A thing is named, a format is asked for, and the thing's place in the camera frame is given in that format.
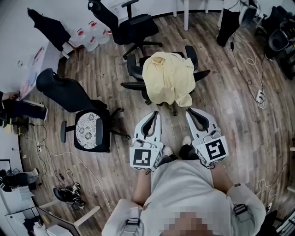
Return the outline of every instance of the yellow garment draped on chair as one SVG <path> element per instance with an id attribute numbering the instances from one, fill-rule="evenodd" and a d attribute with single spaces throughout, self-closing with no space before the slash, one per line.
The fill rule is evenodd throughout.
<path id="1" fill-rule="evenodd" d="M 190 58 L 177 53 L 157 52 L 143 65 L 142 77 L 153 103 L 174 101 L 179 106 L 191 106 L 189 93 L 195 88 L 194 65 Z"/>

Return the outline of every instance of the black pants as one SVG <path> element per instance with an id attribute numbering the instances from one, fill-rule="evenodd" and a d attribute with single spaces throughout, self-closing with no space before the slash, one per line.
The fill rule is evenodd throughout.
<path id="1" fill-rule="evenodd" d="M 239 16 L 239 12 L 231 12 L 228 9 L 224 9 L 221 27 L 217 37 L 217 43 L 220 46 L 225 47 L 230 36 L 240 27 Z"/>
<path id="2" fill-rule="evenodd" d="M 179 156 L 181 157 L 182 160 L 198 160 L 199 159 L 199 156 L 195 153 L 195 149 L 191 145 L 187 145 L 187 144 L 181 147 L 179 151 Z M 158 164 L 158 167 L 160 165 L 172 162 L 177 159 L 178 158 L 174 154 L 170 156 L 165 156 Z"/>
<path id="3" fill-rule="evenodd" d="M 25 115 L 31 118 L 44 120 L 46 116 L 46 109 L 26 102 L 7 99 L 3 101 L 3 105 L 8 118 L 15 118 Z"/>

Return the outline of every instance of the white table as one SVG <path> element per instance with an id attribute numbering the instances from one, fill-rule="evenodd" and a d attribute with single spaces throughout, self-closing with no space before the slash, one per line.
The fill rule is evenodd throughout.
<path id="1" fill-rule="evenodd" d="M 177 17 L 177 1 L 174 0 L 174 11 L 173 11 L 173 16 Z M 189 30 L 189 1 L 190 0 L 182 0 L 184 4 L 184 30 L 188 31 Z M 206 8 L 205 8 L 205 13 L 209 12 L 209 6 L 210 6 L 210 0 L 205 0 L 206 1 Z"/>

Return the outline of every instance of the person's left forearm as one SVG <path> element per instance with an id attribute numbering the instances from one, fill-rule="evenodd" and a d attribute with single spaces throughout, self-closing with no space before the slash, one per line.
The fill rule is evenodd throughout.
<path id="1" fill-rule="evenodd" d="M 145 171 L 139 171 L 136 188 L 131 201 L 143 206 L 151 195 L 151 174 L 146 175 Z"/>

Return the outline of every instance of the strap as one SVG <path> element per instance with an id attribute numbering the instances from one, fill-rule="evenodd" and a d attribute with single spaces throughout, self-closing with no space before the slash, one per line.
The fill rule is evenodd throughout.
<path id="1" fill-rule="evenodd" d="M 140 209 L 138 207 L 134 207 L 131 209 L 130 218 L 126 221 L 126 226 L 121 236 L 135 235 L 135 232 L 140 224 L 139 213 L 140 213 Z"/>

